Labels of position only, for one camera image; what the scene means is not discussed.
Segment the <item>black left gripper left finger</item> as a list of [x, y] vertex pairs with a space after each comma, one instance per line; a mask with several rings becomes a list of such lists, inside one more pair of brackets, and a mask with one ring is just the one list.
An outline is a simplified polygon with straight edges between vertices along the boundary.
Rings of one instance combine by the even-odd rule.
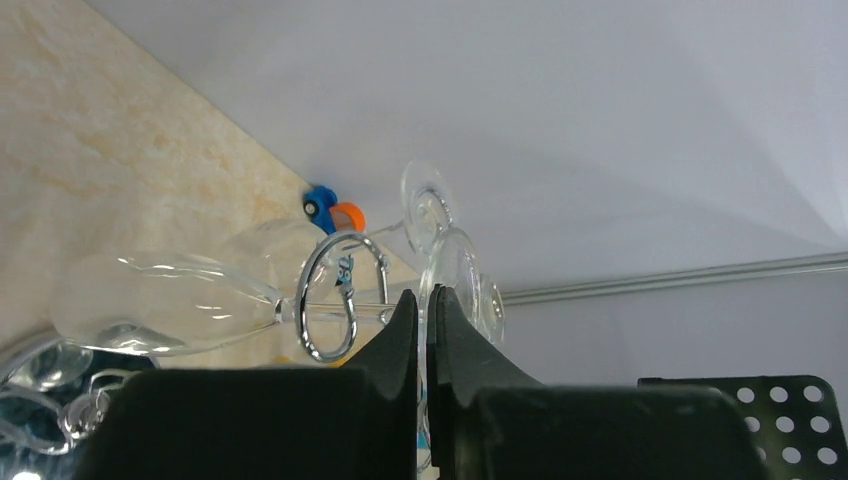
[[338, 368], [150, 370], [116, 395], [78, 479], [412, 479], [418, 305]]

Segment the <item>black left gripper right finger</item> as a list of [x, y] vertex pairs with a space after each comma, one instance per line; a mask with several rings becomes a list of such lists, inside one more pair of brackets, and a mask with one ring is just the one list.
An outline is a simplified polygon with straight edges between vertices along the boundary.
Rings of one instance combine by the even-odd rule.
[[466, 318], [427, 307], [432, 458], [445, 479], [765, 479], [735, 405], [692, 386], [545, 385]]

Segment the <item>yellow plastic wine glass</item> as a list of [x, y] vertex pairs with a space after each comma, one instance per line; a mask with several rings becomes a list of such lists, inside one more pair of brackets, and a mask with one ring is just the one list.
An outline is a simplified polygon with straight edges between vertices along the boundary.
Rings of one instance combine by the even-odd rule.
[[329, 363], [318, 362], [312, 358], [293, 359], [286, 356], [277, 356], [271, 361], [272, 366], [283, 367], [309, 367], [309, 368], [339, 368], [347, 362], [347, 359], [332, 361]]

